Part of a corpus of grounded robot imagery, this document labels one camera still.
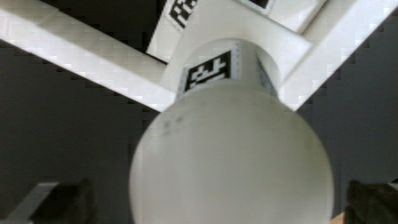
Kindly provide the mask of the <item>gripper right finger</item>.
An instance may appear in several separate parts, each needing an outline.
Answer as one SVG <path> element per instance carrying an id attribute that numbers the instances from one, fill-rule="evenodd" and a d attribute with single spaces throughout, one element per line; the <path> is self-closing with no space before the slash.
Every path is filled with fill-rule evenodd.
<path id="1" fill-rule="evenodd" d="M 351 181 L 344 224 L 398 224 L 398 186 Z"/>

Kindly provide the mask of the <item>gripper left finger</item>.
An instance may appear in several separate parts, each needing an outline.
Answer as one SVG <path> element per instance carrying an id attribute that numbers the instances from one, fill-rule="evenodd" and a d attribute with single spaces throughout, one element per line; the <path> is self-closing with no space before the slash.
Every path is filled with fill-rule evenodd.
<path id="1" fill-rule="evenodd" d="M 98 224 L 91 181 L 40 182 L 0 224 Z"/>

